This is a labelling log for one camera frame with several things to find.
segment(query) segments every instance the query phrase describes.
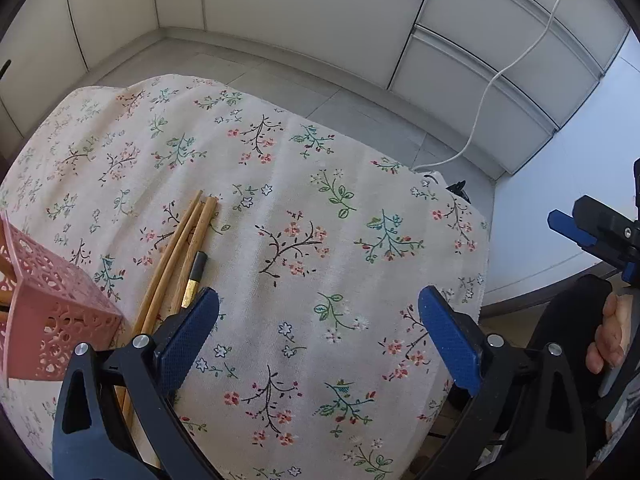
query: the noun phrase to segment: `floral tablecloth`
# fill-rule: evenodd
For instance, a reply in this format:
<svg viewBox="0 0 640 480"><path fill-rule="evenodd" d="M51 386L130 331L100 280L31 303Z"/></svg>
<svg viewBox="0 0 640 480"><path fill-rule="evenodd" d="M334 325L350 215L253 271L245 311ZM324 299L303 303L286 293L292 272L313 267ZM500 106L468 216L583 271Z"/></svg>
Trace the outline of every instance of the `floral tablecloth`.
<svg viewBox="0 0 640 480"><path fill-rule="evenodd" d="M435 284L477 319L484 219L437 173L176 75L70 94L12 166L0 207L94 277L126 317L122 344L197 189L220 199L202 284L222 306L178 393L184 427L230 480L399 478L450 385L418 292ZM48 471L59 389L10 380L0 392ZM137 424L134 436L148 456Z"/></svg>

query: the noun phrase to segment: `metal screw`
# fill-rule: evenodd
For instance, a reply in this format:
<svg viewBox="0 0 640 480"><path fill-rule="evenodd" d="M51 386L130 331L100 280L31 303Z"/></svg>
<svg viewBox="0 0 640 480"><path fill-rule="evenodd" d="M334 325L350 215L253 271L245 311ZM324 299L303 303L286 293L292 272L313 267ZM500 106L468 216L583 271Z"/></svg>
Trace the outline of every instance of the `metal screw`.
<svg viewBox="0 0 640 480"><path fill-rule="evenodd" d="M133 346L135 346L136 348L144 348L148 344L149 344L148 335L141 334L133 338Z"/></svg>
<svg viewBox="0 0 640 480"><path fill-rule="evenodd" d="M562 355L562 347L558 343L549 343L548 348L551 355Z"/></svg>
<svg viewBox="0 0 640 480"><path fill-rule="evenodd" d="M89 349L89 345L87 343L80 343L76 346L74 352L76 355L84 355L86 351Z"/></svg>
<svg viewBox="0 0 640 480"><path fill-rule="evenodd" d="M492 346L494 348L500 348L502 345L504 345L504 339L502 339L502 336L497 334L489 335L486 338L486 341L489 343L489 346Z"/></svg>

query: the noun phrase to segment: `chopsticks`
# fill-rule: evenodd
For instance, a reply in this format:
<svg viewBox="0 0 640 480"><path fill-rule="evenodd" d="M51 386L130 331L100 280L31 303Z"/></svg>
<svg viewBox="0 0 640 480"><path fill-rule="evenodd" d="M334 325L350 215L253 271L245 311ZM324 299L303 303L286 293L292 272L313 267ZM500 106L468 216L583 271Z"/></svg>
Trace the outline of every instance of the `chopsticks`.
<svg viewBox="0 0 640 480"><path fill-rule="evenodd" d="M180 276L178 277L178 287L174 293L174 301L172 302L169 314L176 314L180 310L182 296L184 295L184 290L189 279L189 273L193 264L195 254L200 249L205 234L207 233L207 227L209 226L211 217L213 216L216 205L218 204L218 199L216 197L209 196L207 197L203 205L200 202L201 194L202 192L199 191L196 197L191 202L187 211L185 211L180 225L178 226L178 228L176 228L176 232L169 242L166 251L162 255L162 259L158 265L158 269L156 269L152 281L147 287L145 297L140 304L138 318L136 319L136 323L134 324L132 335L136 335L138 333L150 333L153 330L153 327L156 323L156 318L158 316L158 311L162 306L162 300L164 300L167 286L169 285L175 266L178 262L178 259L180 258L180 253L185 243L187 242L189 234L191 233L191 229L195 225L193 237L191 237L187 255L182 265L182 269L180 270ZM176 297L178 296L179 301L177 303L177 308L174 311ZM122 400L122 415L124 416L125 422L130 427L133 418L133 410L128 394L125 394Z"/></svg>
<svg viewBox="0 0 640 480"><path fill-rule="evenodd" d="M178 284L175 288L174 298L171 302L169 314L177 314L178 312L180 312L180 307L182 306L182 298L184 297L184 291L187 288L187 282L189 281L189 274L191 272L191 267L193 267L193 261L196 257L196 253L202 246L202 241L204 240L204 236L207 233L207 227L209 226L209 222L211 220L211 217L213 216L213 212L215 211L217 204L217 197L207 197L204 208L202 209L202 214L200 215L200 219L198 220L198 224L196 225L196 230L193 232L191 243L189 244L189 248L187 249L187 255L184 259L184 263L182 264L182 269L180 270L180 277L178 278Z"/></svg>
<svg viewBox="0 0 640 480"><path fill-rule="evenodd" d="M6 247L6 238L4 237L4 229L0 224L0 246ZM7 281L11 280L14 283L18 282L18 278L15 275L14 266L4 256L0 255L0 272L4 274ZM12 290L0 290L0 304L5 306L11 305L11 300L14 297ZM0 322L7 322L9 317L8 312L0 312Z"/></svg>
<svg viewBox="0 0 640 480"><path fill-rule="evenodd" d="M182 214L182 219L178 224L178 227L175 228L174 234L171 236L169 240L169 244L164 250L160 261L158 262L158 266L151 276L151 281L146 286L145 295L140 302L140 306L138 307L138 316L136 317L136 322L133 324L131 329L131 337L138 335L142 331L142 327L145 323L146 314L149 311L149 307L151 306L151 302L156 293L156 289L158 288L158 283L160 283L160 279L162 278L162 274L164 273L169 260L171 259L172 254L174 253L174 249L180 239L180 236L184 232L186 225L191 219L191 215L197 207L200 207L200 196L202 195L202 190L198 190L195 197L191 200L189 207ZM130 404L129 396L126 395L126 390L124 388L119 388L117 390L118 402L120 406L125 407L125 400L128 400L128 404Z"/></svg>

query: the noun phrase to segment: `power cord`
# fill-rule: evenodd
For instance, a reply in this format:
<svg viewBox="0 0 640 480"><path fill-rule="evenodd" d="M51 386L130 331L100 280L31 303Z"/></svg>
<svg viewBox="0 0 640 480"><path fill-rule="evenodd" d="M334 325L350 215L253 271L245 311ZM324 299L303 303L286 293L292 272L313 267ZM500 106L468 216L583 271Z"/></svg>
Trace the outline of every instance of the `power cord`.
<svg viewBox="0 0 640 480"><path fill-rule="evenodd" d="M421 171L425 171L427 168L434 168L435 166L441 166L443 164L446 164L447 162L451 162L452 160L456 160L459 156L461 156L463 153L465 153L466 149L469 147L469 145L471 144L471 141L474 138L474 133L476 132L476 126L478 126L478 118L480 117L480 110L482 110L482 105L484 104L484 98L486 97L486 94L489 91L489 88L491 88L491 86L494 85L495 81L502 74L507 72L507 70L509 70L510 68L513 68L519 62L521 62L522 59L527 54L529 54L529 52L531 52L534 48L536 48L538 46L540 41L542 41L542 39L546 36L546 34L548 33L549 29L551 28L551 24L554 22L554 17L556 16L556 10L558 10L558 5L560 5L560 1L562 1L562 0L556 0L556 2L554 4L554 8L551 10L551 14L549 15L549 20L548 20L548 22L546 22L545 30L542 31L542 34L540 34L540 37L527 50L525 50L520 55L520 57L518 59L516 59L516 61L511 63L509 66L506 66L502 70L500 70L500 72L498 72L496 75L494 75L492 77L491 81L489 81L489 84L486 86L486 88L484 89L484 92L482 93L482 98L480 99L480 104L478 106L478 111L476 112L476 119L474 120L474 125L471 128L471 134L469 135L469 138L468 138L466 144L464 145L464 147L459 152L457 152L454 156L452 156L451 158L448 158L447 160L443 160L442 162L434 162L432 164L419 164L418 166L414 166L412 168L412 171L415 171L416 173L420 173Z"/></svg>

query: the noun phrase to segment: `pink basket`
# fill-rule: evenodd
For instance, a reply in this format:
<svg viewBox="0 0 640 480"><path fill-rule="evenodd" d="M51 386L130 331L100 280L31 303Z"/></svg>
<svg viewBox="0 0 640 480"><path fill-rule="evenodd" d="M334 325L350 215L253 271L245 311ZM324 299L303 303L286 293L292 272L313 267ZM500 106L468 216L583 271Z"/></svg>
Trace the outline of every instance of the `pink basket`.
<svg viewBox="0 0 640 480"><path fill-rule="evenodd" d="M1 220L0 258L17 277L0 282L0 290L14 293L7 323L0 323L2 377L61 381L76 345L106 350L122 314L84 270L18 231L6 212Z"/></svg>

